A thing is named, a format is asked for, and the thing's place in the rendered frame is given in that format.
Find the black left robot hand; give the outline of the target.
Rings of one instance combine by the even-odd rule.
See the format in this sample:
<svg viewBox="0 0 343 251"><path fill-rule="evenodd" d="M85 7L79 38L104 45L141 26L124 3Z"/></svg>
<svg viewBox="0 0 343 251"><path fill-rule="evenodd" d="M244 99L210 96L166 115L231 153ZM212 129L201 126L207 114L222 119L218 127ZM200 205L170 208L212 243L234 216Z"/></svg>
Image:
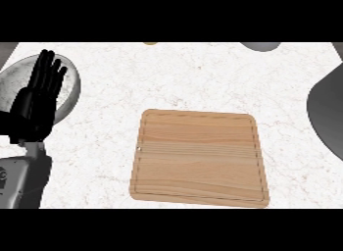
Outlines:
<svg viewBox="0 0 343 251"><path fill-rule="evenodd" d="M0 135L9 136L12 144L43 142L49 137L67 72L68 68L61 66L55 52L43 49L28 86L18 92L11 111L0 111Z"/></svg>

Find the grey metal pot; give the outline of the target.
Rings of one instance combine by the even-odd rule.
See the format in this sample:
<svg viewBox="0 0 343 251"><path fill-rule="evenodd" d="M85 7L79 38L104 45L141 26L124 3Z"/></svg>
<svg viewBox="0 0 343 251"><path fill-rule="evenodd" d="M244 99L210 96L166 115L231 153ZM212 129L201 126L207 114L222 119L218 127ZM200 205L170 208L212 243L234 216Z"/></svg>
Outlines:
<svg viewBox="0 0 343 251"><path fill-rule="evenodd" d="M59 54L55 55L55 58L61 60L62 67L68 68L56 101L54 123L58 124L67 118L77 105L82 94L82 78L71 60ZM28 85L36 60L37 55L30 56L0 73L0 111L11 111L18 92Z"/></svg>

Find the wooden cutting board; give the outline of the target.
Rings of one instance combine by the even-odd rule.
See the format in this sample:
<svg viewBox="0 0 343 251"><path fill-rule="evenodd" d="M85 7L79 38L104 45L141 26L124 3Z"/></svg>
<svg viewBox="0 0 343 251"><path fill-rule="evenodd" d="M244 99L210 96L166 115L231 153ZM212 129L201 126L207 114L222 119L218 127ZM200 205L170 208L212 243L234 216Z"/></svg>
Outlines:
<svg viewBox="0 0 343 251"><path fill-rule="evenodd" d="M255 117L147 110L130 195L138 200L266 207L269 189Z"/></svg>

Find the small grey round object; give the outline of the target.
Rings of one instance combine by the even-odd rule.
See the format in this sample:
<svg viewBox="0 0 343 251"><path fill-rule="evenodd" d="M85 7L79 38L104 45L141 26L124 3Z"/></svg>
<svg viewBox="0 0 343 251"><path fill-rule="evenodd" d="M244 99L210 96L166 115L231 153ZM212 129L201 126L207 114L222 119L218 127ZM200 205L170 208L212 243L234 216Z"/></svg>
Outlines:
<svg viewBox="0 0 343 251"><path fill-rule="evenodd" d="M244 42L243 45L258 52L269 52L275 50L281 43L280 42Z"/></svg>

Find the large dark grey object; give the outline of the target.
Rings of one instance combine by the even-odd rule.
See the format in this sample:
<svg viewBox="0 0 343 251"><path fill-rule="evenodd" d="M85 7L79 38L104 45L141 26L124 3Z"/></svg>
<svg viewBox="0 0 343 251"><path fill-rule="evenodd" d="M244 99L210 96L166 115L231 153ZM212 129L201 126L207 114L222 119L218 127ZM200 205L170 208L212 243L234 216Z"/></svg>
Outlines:
<svg viewBox="0 0 343 251"><path fill-rule="evenodd" d="M343 161L343 63L311 89L308 113L315 133Z"/></svg>

